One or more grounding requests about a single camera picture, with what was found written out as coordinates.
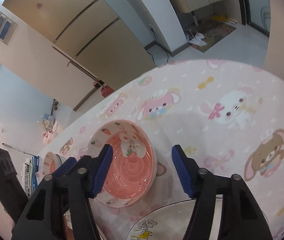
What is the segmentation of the pink cartoon tablecloth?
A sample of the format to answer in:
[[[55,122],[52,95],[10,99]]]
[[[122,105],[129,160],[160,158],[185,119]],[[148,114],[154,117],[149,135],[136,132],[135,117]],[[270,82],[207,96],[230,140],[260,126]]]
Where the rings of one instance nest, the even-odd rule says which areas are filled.
[[[96,223],[108,239],[127,239],[150,212],[185,200],[171,159],[179,144],[213,174],[239,174],[266,216],[273,239],[284,238],[284,81],[248,64],[185,60],[155,68],[106,98],[41,152],[80,158],[104,124],[128,120],[147,135],[157,173],[147,193],[119,209],[94,199]]]

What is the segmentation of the patterned bathroom floor mat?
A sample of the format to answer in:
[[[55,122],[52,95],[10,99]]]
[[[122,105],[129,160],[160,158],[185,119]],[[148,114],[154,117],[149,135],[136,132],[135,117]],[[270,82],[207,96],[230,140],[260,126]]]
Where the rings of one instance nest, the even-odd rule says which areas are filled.
[[[204,53],[235,30],[234,26],[209,19],[186,28],[185,36],[191,47]]]

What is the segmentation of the white cartoon cat plate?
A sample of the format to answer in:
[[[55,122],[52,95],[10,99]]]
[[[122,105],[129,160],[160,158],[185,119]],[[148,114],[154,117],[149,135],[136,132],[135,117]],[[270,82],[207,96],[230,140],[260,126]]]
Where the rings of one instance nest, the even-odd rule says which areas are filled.
[[[182,239],[195,202],[193,199],[185,200],[150,212],[134,224],[127,239]]]

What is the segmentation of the pink strawberry rabbit bowl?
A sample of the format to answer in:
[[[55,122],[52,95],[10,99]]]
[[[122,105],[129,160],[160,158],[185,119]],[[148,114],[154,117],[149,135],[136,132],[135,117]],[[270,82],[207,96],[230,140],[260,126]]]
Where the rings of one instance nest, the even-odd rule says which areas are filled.
[[[146,133],[128,120],[110,121],[100,127],[87,146],[96,157],[105,144],[113,148],[113,160],[96,200],[119,209],[138,202],[150,189],[157,173],[157,159]]]

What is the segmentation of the beige three-door refrigerator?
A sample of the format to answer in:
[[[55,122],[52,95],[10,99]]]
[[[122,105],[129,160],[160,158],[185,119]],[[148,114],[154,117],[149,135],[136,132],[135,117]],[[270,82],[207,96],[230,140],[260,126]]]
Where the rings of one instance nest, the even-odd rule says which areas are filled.
[[[105,0],[4,0],[3,6],[114,90],[155,67]]]

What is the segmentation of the electrical panel box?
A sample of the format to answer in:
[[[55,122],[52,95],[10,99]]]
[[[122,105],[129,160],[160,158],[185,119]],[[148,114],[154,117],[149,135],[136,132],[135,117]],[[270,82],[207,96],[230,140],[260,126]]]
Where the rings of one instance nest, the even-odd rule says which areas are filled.
[[[8,45],[14,31],[17,28],[17,24],[0,11],[0,41],[5,45]]]

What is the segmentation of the stack of books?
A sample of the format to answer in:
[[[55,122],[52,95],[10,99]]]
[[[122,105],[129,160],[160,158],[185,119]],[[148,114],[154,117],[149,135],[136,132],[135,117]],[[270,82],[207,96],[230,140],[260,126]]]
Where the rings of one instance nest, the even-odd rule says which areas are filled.
[[[30,156],[23,163],[21,182],[27,196],[30,196],[39,184],[39,160],[39,156]]]

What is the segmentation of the red broom and dustpan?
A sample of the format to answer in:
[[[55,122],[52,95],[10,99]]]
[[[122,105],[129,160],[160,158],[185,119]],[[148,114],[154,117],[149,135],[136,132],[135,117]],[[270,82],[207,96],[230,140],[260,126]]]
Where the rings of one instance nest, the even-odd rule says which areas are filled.
[[[109,96],[109,95],[111,95],[112,93],[115,92],[115,90],[113,88],[111,88],[109,85],[107,85],[104,81],[102,81],[101,79],[99,79],[98,77],[93,75],[86,68],[84,68],[82,65],[77,63],[75,60],[73,60],[70,56],[63,53],[57,47],[51,46],[51,48],[68,60],[67,67],[69,65],[72,65],[75,68],[77,68],[78,70],[80,70],[81,72],[83,72],[86,76],[90,77],[93,80],[93,86],[97,89],[101,89],[101,95],[104,98],[106,98],[107,96]]]

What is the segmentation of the pink plastic bags pile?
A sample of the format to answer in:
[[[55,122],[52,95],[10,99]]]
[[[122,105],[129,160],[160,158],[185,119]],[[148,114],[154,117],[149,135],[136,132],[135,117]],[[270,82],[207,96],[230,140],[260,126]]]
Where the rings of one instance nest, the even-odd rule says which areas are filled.
[[[41,125],[41,137],[44,145],[48,145],[64,130],[57,119],[50,114],[43,114],[38,123]]]

